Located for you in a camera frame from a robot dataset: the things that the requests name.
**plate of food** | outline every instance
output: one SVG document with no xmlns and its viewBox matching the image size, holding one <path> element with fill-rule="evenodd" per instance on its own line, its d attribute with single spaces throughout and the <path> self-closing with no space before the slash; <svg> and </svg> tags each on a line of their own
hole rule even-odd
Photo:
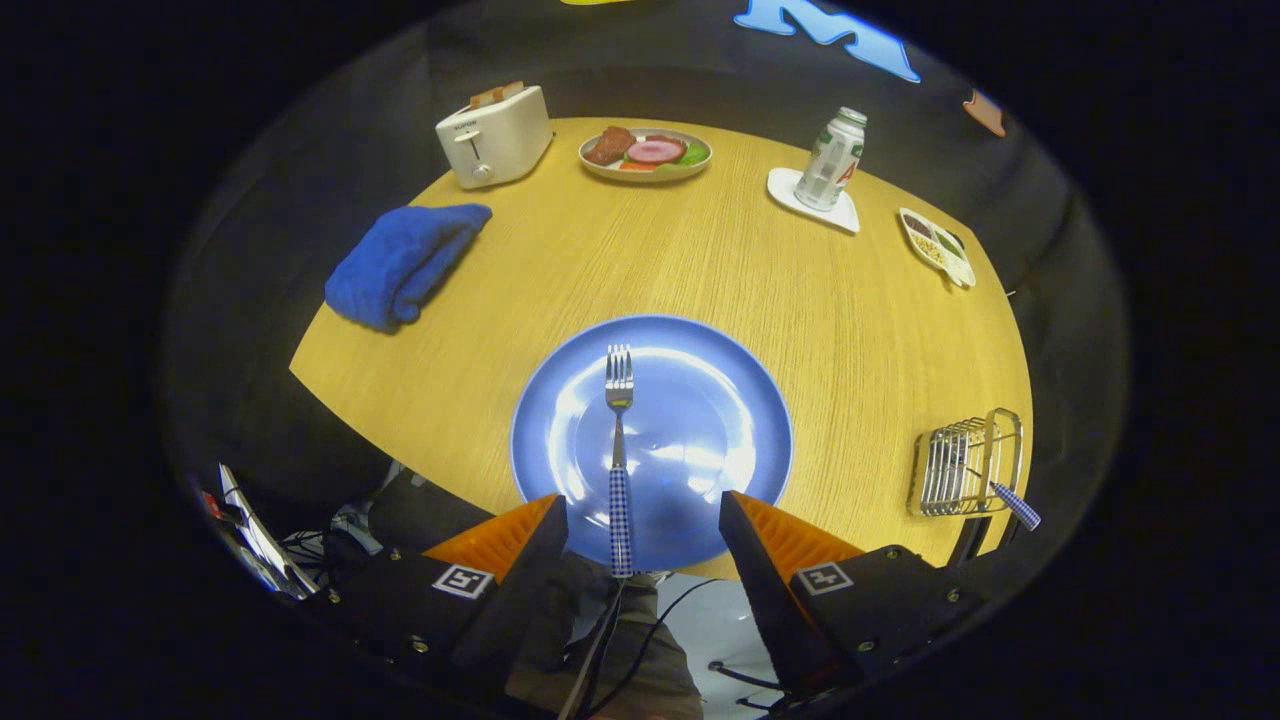
<svg viewBox="0 0 1280 720">
<path fill-rule="evenodd" d="M 960 287 L 973 287 L 978 282 L 960 238 L 919 213 L 913 213 L 906 208 L 899 208 L 897 213 L 902 218 L 902 227 L 906 228 L 906 238 L 911 250 L 915 250 L 920 260 L 942 270 L 951 278 L 951 282 Z"/>
<path fill-rule="evenodd" d="M 712 161 L 712 146 L 668 128 L 609 126 L 577 149 L 593 173 L 623 182 L 667 182 L 696 176 Z"/>
</svg>

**bottle cap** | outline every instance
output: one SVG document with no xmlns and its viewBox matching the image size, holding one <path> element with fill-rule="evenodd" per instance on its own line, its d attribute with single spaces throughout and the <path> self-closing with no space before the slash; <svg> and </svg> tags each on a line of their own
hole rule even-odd
<svg viewBox="0 0 1280 720">
<path fill-rule="evenodd" d="M 867 115 L 859 113 L 858 110 L 852 110 L 850 108 L 841 108 L 840 115 L 846 120 L 852 120 L 863 127 L 867 127 Z"/>
</svg>

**fork handle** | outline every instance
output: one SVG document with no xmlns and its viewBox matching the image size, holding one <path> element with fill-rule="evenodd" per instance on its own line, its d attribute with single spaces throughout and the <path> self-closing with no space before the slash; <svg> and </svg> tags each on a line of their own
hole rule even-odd
<svg viewBox="0 0 1280 720">
<path fill-rule="evenodd" d="M 1039 525 L 1039 514 L 1032 510 L 1032 506 L 1027 505 L 1027 501 L 1018 497 L 1014 491 L 996 482 L 991 482 L 991 489 L 996 492 L 1000 500 L 1005 501 L 1009 510 L 1015 518 L 1021 520 L 1023 525 L 1027 525 L 1028 530 L 1034 530 Z"/>
<path fill-rule="evenodd" d="M 631 566 L 631 514 L 627 502 L 627 469 L 609 470 L 609 556 L 614 578 L 635 575 Z"/>
</svg>

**fork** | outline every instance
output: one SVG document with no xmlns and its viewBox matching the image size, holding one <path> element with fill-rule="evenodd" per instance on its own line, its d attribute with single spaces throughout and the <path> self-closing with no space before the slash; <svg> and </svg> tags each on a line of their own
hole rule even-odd
<svg viewBox="0 0 1280 720">
<path fill-rule="evenodd" d="M 622 447 L 622 414 L 631 407 L 635 377 L 631 374 L 631 346 L 611 345 L 604 359 L 604 401 L 616 418 L 613 423 L 613 468 L 609 470 L 609 556 L 614 578 L 630 578 L 631 516 L 627 498 L 627 455 Z"/>
</svg>

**metal rack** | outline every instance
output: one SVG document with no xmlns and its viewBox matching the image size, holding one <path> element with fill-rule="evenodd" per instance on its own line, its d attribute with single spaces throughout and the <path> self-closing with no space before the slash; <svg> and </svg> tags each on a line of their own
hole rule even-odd
<svg viewBox="0 0 1280 720">
<path fill-rule="evenodd" d="M 997 407 L 986 419 L 969 418 L 916 439 L 911 512 L 927 518 L 1006 510 L 993 483 L 1019 492 L 1023 474 L 1023 421 Z"/>
</svg>

